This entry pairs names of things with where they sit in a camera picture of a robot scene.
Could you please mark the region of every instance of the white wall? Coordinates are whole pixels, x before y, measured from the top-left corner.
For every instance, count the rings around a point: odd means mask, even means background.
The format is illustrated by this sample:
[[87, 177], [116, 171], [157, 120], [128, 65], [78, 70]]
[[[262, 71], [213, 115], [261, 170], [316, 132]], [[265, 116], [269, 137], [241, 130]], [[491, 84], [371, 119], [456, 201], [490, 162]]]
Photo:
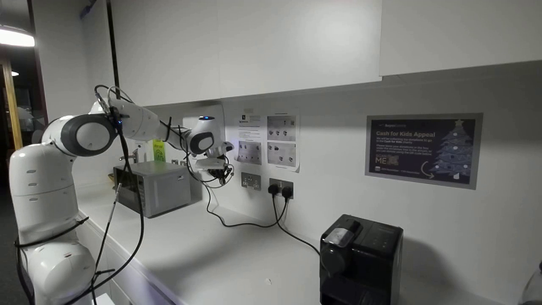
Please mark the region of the white wall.
[[[404, 270], [516, 303], [542, 258], [540, 83], [470, 80], [227, 100], [232, 142], [243, 109], [298, 108], [301, 168], [291, 173], [234, 162], [237, 174], [215, 194], [224, 207], [270, 220], [268, 178], [293, 181], [287, 213], [293, 232], [316, 240], [343, 213], [401, 226]], [[476, 190], [364, 176], [367, 115], [457, 112], [484, 113]], [[228, 156], [233, 160], [236, 151]], [[261, 192], [240, 186], [242, 171], [262, 175]]]
[[[88, 113], [95, 101], [94, 86], [113, 85], [105, 0], [97, 1], [82, 21], [79, 13], [87, 4], [87, 0], [33, 1], [49, 121]], [[73, 169], [75, 183], [107, 179], [112, 167], [120, 164], [121, 155], [116, 140], [99, 156], [78, 158]]]

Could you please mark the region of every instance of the power outlet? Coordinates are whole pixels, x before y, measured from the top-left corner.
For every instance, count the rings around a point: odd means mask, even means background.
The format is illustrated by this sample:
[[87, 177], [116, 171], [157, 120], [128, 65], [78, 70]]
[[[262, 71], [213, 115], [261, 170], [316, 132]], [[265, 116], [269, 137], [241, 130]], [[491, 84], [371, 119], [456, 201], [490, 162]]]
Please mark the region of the power outlet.
[[292, 197], [290, 199], [294, 199], [294, 183], [286, 180], [279, 180], [274, 178], [269, 178], [269, 185], [276, 184], [279, 186], [279, 193], [278, 196], [282, 197], [282, 189], [285, 187], [290, 187], [292, 189]]
[[241, 172], [241, 186], [253, 190], [262, 190], [262, 176]]

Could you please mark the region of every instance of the black coffee machine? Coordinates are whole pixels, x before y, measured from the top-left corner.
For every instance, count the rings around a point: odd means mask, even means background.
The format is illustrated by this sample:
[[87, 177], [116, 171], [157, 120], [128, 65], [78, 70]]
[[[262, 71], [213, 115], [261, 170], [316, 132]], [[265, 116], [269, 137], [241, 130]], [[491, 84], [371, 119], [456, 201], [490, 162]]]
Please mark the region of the black coffee machine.
[[403, 229], [342, 215], [320, 241], [322, 305], [396, 305]]

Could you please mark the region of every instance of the microwave oven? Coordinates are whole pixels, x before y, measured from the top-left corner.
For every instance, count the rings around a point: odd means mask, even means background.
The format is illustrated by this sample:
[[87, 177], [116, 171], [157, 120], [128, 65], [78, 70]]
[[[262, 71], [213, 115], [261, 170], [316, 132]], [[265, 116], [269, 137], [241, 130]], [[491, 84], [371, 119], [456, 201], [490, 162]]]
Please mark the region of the microwave oven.
[[136, 194], [139, 190], [143, 216], [147, 218], [190, 203], [190, 173], [185, 166], [148, 161], [130, 164], [130, 167], [132, 174], [123, 170], [124, 165], [113, 168], [115, 189], [122, 182], [118, 203], [139, 213]]

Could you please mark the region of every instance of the green label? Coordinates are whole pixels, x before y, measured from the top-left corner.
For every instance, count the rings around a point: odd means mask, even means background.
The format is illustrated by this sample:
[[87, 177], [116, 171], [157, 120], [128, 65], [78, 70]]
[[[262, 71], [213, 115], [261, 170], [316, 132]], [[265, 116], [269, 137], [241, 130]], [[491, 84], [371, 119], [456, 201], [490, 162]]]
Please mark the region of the green label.
[[154, 160], [166, 162], [166, 150], [164, 142], [161, 140], [152, 140], [152, 151], [154, 152]]

